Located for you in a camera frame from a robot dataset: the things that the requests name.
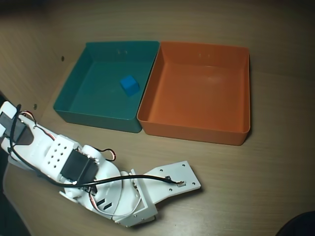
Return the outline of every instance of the small blue block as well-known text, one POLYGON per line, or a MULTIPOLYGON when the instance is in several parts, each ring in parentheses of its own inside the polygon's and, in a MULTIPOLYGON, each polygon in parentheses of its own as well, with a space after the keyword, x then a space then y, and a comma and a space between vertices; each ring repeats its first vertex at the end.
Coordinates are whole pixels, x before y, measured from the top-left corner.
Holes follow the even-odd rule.
POLYGON ((140 90, 138 82, 131 75, 128 75, 127 77, 120 80, 120 84, 129 97, 133 96, 140 90))

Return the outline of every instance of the white robotic arm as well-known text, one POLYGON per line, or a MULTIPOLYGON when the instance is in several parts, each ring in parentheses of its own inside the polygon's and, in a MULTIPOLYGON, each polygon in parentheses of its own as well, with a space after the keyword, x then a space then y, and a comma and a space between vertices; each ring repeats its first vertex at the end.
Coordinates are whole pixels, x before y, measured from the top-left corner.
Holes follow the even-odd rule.
POLYGON ((40 126, 30 112, 20 112, 9 102, 0 108, 0 137, 11 164, 35 170, 64 187, 64 197, 126 227, 154 220, 156 203, 201 187, 187 161, 144 175, 134 169, 119 171, 99 150, 40 126))

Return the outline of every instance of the white plastic bracket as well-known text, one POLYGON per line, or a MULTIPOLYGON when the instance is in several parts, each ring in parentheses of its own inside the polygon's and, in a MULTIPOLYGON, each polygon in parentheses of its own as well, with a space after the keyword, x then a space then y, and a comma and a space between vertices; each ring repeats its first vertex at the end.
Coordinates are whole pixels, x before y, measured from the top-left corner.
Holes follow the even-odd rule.
POLYGON ((65 162, 78 146, 77 142, 58 135, 43 159, 40 170, 55 181, 60 181, 65 162))
POLYGON ((144 179, 143 181, 154 204, 159 203, 166 198, 196 190, 201 187, 200 182, 187 161, 156 167, 147 172, 146 175, 169 177, 176 182, 185 182, 184 184, 176 185, 152 179, 144 179))

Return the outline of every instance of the orange plastic tray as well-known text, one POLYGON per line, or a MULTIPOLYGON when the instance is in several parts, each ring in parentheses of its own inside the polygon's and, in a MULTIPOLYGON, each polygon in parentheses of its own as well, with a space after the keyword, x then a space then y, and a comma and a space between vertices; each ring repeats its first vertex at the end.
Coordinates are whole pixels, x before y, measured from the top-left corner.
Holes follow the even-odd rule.
POLYGON ((250 130, 248 49, 161 42, 137 117, 149 135, 241 145, 250 130))

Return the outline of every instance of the wooden table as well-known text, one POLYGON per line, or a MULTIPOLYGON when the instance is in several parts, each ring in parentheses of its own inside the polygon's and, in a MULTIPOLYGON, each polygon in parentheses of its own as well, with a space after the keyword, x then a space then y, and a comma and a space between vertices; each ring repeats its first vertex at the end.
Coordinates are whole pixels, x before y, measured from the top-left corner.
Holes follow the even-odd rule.
POLYGON ((33 236, 273 236, 315 208, 315 80, 251 74, 252 130, 240 147, 131 134, 64 122, 52 105, 41 124, 81 144, 110 147, 120 170, 139 173, 187 160, 202 190, 158 205, 156 221, 124 228, 59 195, 59 188, 9 165, 5 194, 33 236))

